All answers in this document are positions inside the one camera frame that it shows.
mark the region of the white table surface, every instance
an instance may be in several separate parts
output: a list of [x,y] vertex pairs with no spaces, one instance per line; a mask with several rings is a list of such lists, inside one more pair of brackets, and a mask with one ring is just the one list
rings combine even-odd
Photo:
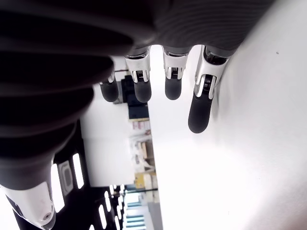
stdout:
[[188,128],[200,47],[182,94],[151,49],[149,114],[164,230],[307,229],[307,1],[280,1],[228,63],[209,126]]

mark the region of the fluorescent light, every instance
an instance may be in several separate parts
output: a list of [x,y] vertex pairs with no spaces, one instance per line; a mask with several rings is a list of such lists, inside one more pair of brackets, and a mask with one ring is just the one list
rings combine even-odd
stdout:
[[106,200],[106,209],[109,212],[111,211],[111,203],[109,199],[109,193],[107,191],[105,192],[105,200]]
[[118,205],[119,205],[120,210],[122,210],[123,209],[123,204],[121,203],[120,197],[118,198]]
[[117,230],[120,230],[118,217],[115,216],[114,220],[115,220],[116,229],[117,229]]
[[123,193],[124,190],[125,190],[125,185],[122,184],[122,185],[120,186],[120,191]]
[[104,207],[102,205],[99,207],[99,215],[100,215],[100,221],[102,224],[102,228],[106,229],[106,216],[105,216]]
[[118,215],[118,218],[119,218],[119,219],[121,219],[120,208],[119,208],[119,206],[118,206],[118,205],[117,205],[116,209],[117,209],[117,215]]
[[61,184],[59,182],[58,166],[56,164],[51,166],[51,188],[54,208],[56,212],[60,212],[65,204],[61,190]]
[[111,194],[111,195],[113,195],[113,194],[114,194],[113,185],[110,185],[110,194]]
[[73,155],[72,160],[73,160],[73,166],[75,168],[78,188],[82,188],[82,186],[84,185],[84,181],[83,181],[79,154],[76,153],[75,155]]

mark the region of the white wall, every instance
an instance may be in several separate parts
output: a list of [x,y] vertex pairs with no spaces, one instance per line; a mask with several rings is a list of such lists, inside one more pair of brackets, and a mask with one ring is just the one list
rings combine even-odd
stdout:
[[170,101],[162,50],[152,47],[149,114],[164,230],[306,229],[306,9],[305,0],[278,2],[229,62],[198,135],[188,115],[199,49],[181,97]]
[[[115,70],[125,69],[124,58],[113,58]],[[124,77],[116,73],[119,81]],[[94,86],[95,98],[81,118],[82,137],[90,184],[93,187],[110,184],[133,184],[134,169],[130,160],[128,137],[131,123],[128,106],[107,102],[100,85]]]

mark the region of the black rubber fingertip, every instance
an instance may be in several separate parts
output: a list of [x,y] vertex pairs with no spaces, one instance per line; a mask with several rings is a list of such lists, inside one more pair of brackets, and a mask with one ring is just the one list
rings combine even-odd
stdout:
[[212,100],[208,94],[203,93],[200,97],[193,94],[189,113],[188,126],[193,133],[203,132],[209,123]]
[[181,95],[181,79],[168,79],[165,77],[165,95],[169,100],[176,100]]
[[152,88],[150,85],[150,80],[147,82],[139,81],[134,83],[135,96],[139,102],[146,103],[152,97]]
[[118,87],[116,79],[112,83],[103,83],[100,85],[101,93],[107,102],[114,102],[118,98]]

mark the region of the robotic hand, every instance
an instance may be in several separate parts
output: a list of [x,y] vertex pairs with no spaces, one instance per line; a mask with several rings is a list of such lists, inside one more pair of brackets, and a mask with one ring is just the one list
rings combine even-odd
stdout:
[[190,49],[203,44],[188,120],[200,133],[228,58],[273,2],[0,2],[0,186],[15,212],[40,229],[54,226],[53,158],[89,107],[93,84],[101,83],[107,101],[117,99],[109,56],[126,58],[136,97],[145,103],[151,98],[150,46],[162,45],[165,94],[175,100]]

